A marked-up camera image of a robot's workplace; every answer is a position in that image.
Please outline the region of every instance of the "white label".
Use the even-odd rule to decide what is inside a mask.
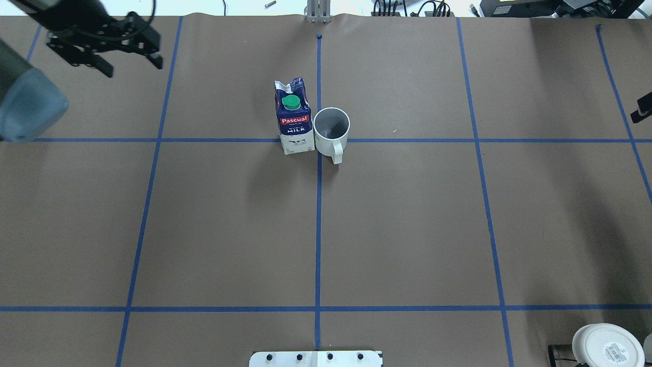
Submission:
[[[625,347],[616,342],[604,344],[604,358],[614,364],[624,364],[629,359],[629,352]]]
[[[494,15],[507,14],[509,13],[509,9],[511,8],[512,8],[511,5],[503,5],[502,7],[496,7],[496,9],[494,10]]]
[[[292,88],[290,88],[289,84],[284,85],[283,83],[279,82],[278,80],[274,81],[274,86],[277,89],[280,89],[282,91],[285,91],[287,94],[292,94]]]

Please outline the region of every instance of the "white mug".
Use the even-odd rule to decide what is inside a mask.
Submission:
[[[336,107],[327,107],[317,112],[312,119],[315,130],[315,146],[317,150],[333,158],[333,163],[342,162],[342,154],[349,136],[351,120],[346,112]]]

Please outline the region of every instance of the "mounting plate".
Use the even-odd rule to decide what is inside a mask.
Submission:
[[[381,351],[257,352],[249,367],[382,367]]]

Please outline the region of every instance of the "green cap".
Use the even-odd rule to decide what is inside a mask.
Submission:
[[[281,102],[288,110],[296,110],[301,107],[301,100],[294,94],[284,97]]]

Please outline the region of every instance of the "white metal bracket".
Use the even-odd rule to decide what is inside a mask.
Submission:
[[[383,367],[381,351],[257,352],[249,367]]]
[[[309,23],[330,23],[331,0],[308,0],[306,19]]]

